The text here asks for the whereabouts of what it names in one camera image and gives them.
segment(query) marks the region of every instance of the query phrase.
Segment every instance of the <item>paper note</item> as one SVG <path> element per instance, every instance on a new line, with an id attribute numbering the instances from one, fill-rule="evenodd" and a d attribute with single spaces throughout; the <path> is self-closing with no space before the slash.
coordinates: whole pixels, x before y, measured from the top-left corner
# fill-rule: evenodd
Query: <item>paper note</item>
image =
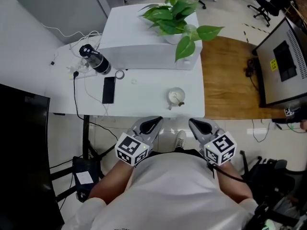
<path id="1" fill-rule="evenodd" d="M 94 183 L 88 171 L 76 173 L 80 184 Z"/>
<path id="2" fill-rule="evenodd" d="M 278 69 L 278 65 L 277 65 L 276 59 L 271 60 L 270 64 L 271 64 L 272 71 Z"/>

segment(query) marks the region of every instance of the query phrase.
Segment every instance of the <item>cup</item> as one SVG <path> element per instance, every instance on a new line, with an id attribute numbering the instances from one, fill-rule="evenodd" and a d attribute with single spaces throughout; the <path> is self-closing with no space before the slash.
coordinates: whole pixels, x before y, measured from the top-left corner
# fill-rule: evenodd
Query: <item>cup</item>
<path id="1" fill-rule="evenodd" d="M 184 99 L 186 98 L 186 94 L 183 89 L 179 87 L 174 87 L 168 91 L 167 100 L 169 102 L 169 110 L 172 110 L 173 106 L 182 106 L 184 105 Z"/>

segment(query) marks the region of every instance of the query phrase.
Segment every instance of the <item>black and white marker cube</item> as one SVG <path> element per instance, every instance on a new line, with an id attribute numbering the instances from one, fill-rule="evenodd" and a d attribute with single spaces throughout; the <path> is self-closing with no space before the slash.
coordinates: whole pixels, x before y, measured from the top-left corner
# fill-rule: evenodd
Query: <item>black and white marker cube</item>
<path id="1" fill-rule="evenodd" d="M 216 139 L 204 145 L 205 157 L 221 165 L 230 160 L 236 153 L 236 142 L 229 132 L 218 136 Z"/>
<path id="2" fill-rule="evenodd" d="M 115 145 L 115 154 L 120 160 L 130 164 L 136 165 L 148 155 L 150 146 L 140 142 L 136 138 L 122 133 L 118 142 Z"/>

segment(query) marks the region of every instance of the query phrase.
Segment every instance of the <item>thermos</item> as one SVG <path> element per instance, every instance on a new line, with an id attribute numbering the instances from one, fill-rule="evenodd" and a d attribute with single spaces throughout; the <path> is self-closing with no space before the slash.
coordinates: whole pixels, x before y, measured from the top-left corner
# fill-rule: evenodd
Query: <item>thermos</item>
<path id="1" fill-rule="evenodd" d="M 97 72 L 106 75 L 111 71 L 111 65 L 108 60 L 101 53 L 95 51 L 90 44 L 83 45 L 79 53 Z"/>

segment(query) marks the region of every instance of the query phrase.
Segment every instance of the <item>roll of tape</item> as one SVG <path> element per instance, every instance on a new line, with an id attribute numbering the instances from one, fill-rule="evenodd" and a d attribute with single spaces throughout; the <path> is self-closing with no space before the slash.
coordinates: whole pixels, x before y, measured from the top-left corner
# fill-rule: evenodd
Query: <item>roll of tape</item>
<path id="1" fill-rule="evenodd" d="M 115 77 L 117 78 L 117 79 L 123 79 L 124 77 L 125 77 L 125 73 L 124 73 L 124 71 L 122 71 L 122 70 L 118 70 L 117 72 L 115 72 Z"/>

